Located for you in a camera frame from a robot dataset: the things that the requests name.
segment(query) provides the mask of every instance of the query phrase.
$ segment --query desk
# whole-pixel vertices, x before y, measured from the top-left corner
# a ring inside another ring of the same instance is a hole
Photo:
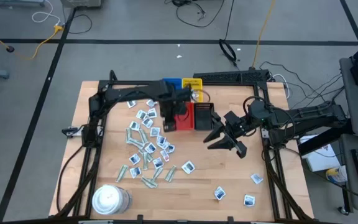
[[[96,93],[98,82],[83,82],[76,105],[73,125],[85,124],[88,120],[88,98]],[[127,85],[114,85],[114,88],[127,88]],[[204,86],[203,89],[211,95],[215,111],[223,115],[229,110],[243,115],[242,102],[248,96],[254,95],[252,87],[247,86]],[[270,101],[277,107],[288,108],[282,83],[268,83]],[[123,164],[130,166],[129,157],[137,152],[137,148],[125,143],[125,128],[129,126],[138,110],[147,110],[145,100],[137,101],[134,108],[129,109],[126,103],[118,103],[108,114],[106,132],[104,136],[101,159],[99,163],[96,188],[103,184],[111,184],[128,190],[133,196],[131,208],[123,214],[102,216],[92,210],[91,218],[95,219],[125,219],[135,220],[138,214],[143,214],[145,220],[204,220],[223,221],[233,216],[235,221],[274,221],[272,203],[265,162],[261,158],[262,141],[259,134],[252,137],[242,137],[247,147],[244,159],[238,158],[235,151],[207,150],[203,139],[209,132],[205,131],[177,131],[162,133],[167,141],[176,146],[170,161],[163,166],[164,171],[158,177],[157,189],[148,189],[138,176],[132,179],[129,171],[125,178],[116,183],[116,177]],[[154,119],[154,126],[162,125],[160,117]],[[63,157],[62,165],[81,145],[80,138],[69,139]],[[287,147],[297,150],[295,141],[289,142]],[[67,166],[63,175],[60,205],[72,196],[78,186],[84,151],[81,151]],[[301,161],[298,155],[281,151],[281,158],[287,189],[305,213],[313,217],[308,189],[303,175]],[[180,168],[186,161],[191,160],[196,170],[190,175]],[[164,181],[168,170],[178,167],[172,183]],[[142,175],[153,176],[154,166],[149,164],[149,170],[142,170]],[[265,180],[255,185],[250,178],[258,173]],[[226,196],[218,202],[214,197],[214,190],[221,186]],[[278,192],[277,200],[282,204]],[[254,207],[243,206],[244,195],[256,197]],[[88,191],[85,190],[81,204],[80,215],[84,214],[85,201]],[[50,214],[56,214],[56,193],[50,208]]]
[[[339,139],[339,146],[345,158],[347,184],[349,189],[358,193],[358,175],[351,153],[352,149],[358,149],[358,136],[343,134]],[[352,194],[348,194],[348,197],[350,198],[350,205],[353,205],[354,208],[358,209],[358,197]]]

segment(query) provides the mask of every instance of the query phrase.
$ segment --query white cable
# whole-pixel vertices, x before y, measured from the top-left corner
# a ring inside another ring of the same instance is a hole
[[[280,77],[284,80],[285,86],[287,86],[287,92],[288,92],[287,99],[288,99],[288,98],[290,97],[290,87],[288,86],[288,83],[287,83],[286,79],[285,79],[284,76],[282,76],[281,74],[275,74],[275,75],[273,76],[273,78],[276,77],[276,76],[280,76]]]
[[[49,5],[50,5],[50,12],[49,12],[49,13],[47,13],[47,12],[36,12],[36,13],[34,13],[34,14],[31,16],[31,19],[32,19],[34,22],[38,22],[38,23],[39,23],[39,22],[44,22],[44,21],[46,21],[49,16],[52,16],[52,17],[58,19],[58,22],[56,23],[56,25],[59,25],[59,24],[60,24],[60,18],[57,17],[57,16],[55,16],[55,15],[52,15],[53,5],[50,3],[50,1],[48,1],[48,0],[45,0],[45,1],[46,1],[47,3],[49,3]],[[45,15],[47,15],[47,16],[46,16],[44,19],[40,20],[40,21],[36,21],[36,20],[34,19],[34,16],[37,15],[37,14],[45,14]]]

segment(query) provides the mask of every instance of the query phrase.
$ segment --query floor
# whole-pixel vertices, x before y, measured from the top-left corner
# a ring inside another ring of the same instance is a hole
[[[53,13],[63,20],[60,1],[50,2]],[[158,80],[235,70],[213,41],[225,36],[231,3],[225,1],[215,21],[200,29],[181,23],[175,16],[176,7],[162,0],[103,1],[101,9],[75,13],[92,19],[89,32],[68,34],[66,40],[60,40],[59,33],[51,43],[42,46],[34,60],[15,57],[0,45],[0,69],[11,75],[8,80],[0,79],[0,203],[19,153],[27,152],[11,199],[5,200],[9,202],[5,214],[5,209],[0,210],[0,220],[48,215],[66,144],[60,130],[71,123],[83,80],[107,79],[110,69],[120,80]],[[241,70],[252,64],[255,43],[270,3],[234,2],[227,40],[234,44]],[[356,26],[351,26],[344,4]],[[215,15],[221,1],[200,1],[200,5],[207,12],[204,21],[200,21],[204,24]],[[52,34],[57,22],[54,18],[43,23],[31,21],[34,12],[50,10],[48,4],[46,7],[1,6],[0,38],[13,45],[16,52],[32,55],[37,43]],[[65,9],[66,16],[69,13],[70,9]],[[181,8],[178,13],[191,22],[197,22],[199,16],[197,8],[191,6]],[[89,25],[81,16],[73,21],[70,31],[86,30]],[[339,74],[340,58],[358,50],[358,0],[277,1],[262,40],[256,67],[264,61],[283,64],[317,88]],[[263,68],[301,85],[306,94],[312,92],[281,67],[265,63]],[[340,78],[325,93],[341,86]],[[297,104],[304,98],[302,90],[291,84],[289,88],[290,107],[310,102]],[[321,102],[317,99],[312,105]],[[347,111],[343,92],[336,102]],[[340,190],[307,172],[305,175],[316,218],[336,223],[358,222],[358,211],[348,217],[336,211],[342,205]]]

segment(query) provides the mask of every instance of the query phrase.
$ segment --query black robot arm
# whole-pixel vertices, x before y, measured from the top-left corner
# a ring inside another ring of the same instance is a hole
[[[247,105],[248,110],[246,110],[247,101],[253,98],[256,100]],[[266,129],[270,145],[280,148],[295,136],[302,136],[308,131],[322,126],[338,128],[346,123],[346,116],[341,106],[335,105],[333,102],[283,110],[266,103],[261,97],[251,96],[244,101],[243,109],[246,115],[241,118],[232,111],[225,114],[225,124],[222,123],[218,114],[213,114],[214,129],[204,142],[220,137],[221,133],[224,134],[224,137],[208,146],[208,149],[231,150],[236,148],[237,155],[244,158],[247,147],[241,141],[237,141],[237,138],[247,136],[247,133],[255,131],[256,128]]]

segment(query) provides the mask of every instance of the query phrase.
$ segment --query clear container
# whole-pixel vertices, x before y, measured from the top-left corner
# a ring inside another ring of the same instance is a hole
[[[92,207],[101,215],[124,213],[131,203],[129,192],[113,185],[102,186],[92,197]]]

